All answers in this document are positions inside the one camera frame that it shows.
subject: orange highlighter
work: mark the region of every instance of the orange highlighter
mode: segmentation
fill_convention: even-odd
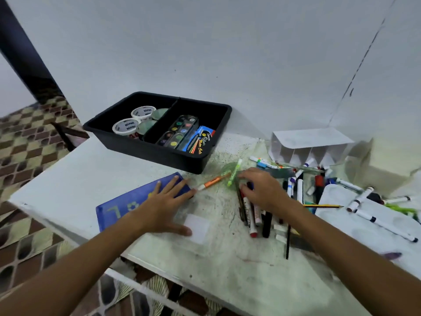
[[[198,188],[197,188],[197,191],[202,191],[202,190],[204,190],[204,189],[206,189],[208,187],[211,187],[212,185],[218,183],[220,180],[222,180],[225,177],[228,177],[230,175],[231,175],[231,172],[229,172],[229,173],[227,173],[227,174],[225,174],[223,176],[221,176],[221,175],[220,176],[217,176],[214,179],[211,179],[210,181],[208,181],[208,182],[206,182],[206,183],[204,183],[202,185],[199,185]]]

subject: white table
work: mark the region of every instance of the white table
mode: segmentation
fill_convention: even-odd
[[[181,174],[196,186],[218,174],[223,163],[239,157],[248,160],[257,153],[267,157],[264,142],[225,133],[202,175]],[[80,244],[99,233],[96,206],[175,171],[108,150],[92,137],[14,193],[10,201]],[[181,208],[176,220],[183,222],[187,213],[210,220],[203,245],[173,234],[147,234],[123,256],[244,315],[368,315],[323,266],[294,249],[285,260],[283,244],[274,233],[269,239],[250,238],[239,219],[234,191],[215,185]]]

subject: hand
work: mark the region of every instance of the hand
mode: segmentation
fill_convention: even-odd
[[[173,218],[178,208],[189,200],[196,193],[196,190],[192,189],[187,193],[174,198],[187,183],[187,180],[182,180],[174,186],[177,180],[178,176],[176,175],[163,188],[161,193],[159,193],[161,187],[161,182],[159,181],[148,199],[138,208],[127,213],[124,217],[128,217],[131,223],[136,224],[141,233],[169,232],[191,236],[191,229],[183,225],[175,224]]]
[[[282,217],[283,208],[289,206],[293,201],[279,182],[265,171],[251,167],[239,173],[238,177],[253,182],[254,190],[250,190],[246,185],[241,184],[241,191],[250,202],[260,206],[265,211]]]

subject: patterned carpet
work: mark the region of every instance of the patterned carpet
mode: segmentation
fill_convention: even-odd
[[[54,264],[72,246],[7,202],[12,193],[69,153],[51,122],[80,125],[53,83],[35,86],[35,103],[0,119],[0,300],[39,271]],[[133,263],[135,280],[199,315],[235,316],[194,292]],[[73,316],[177,315],[104,275],[72,313]]]

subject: white paper square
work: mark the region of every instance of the white paper square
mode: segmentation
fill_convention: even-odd
[[[203,244],[209,225],[210,222],[206,218],[188,214],[186,221],[184,222],[184,226],[187,226],[192,230],[192,236],[189,236],[188,239],[197,244]]]

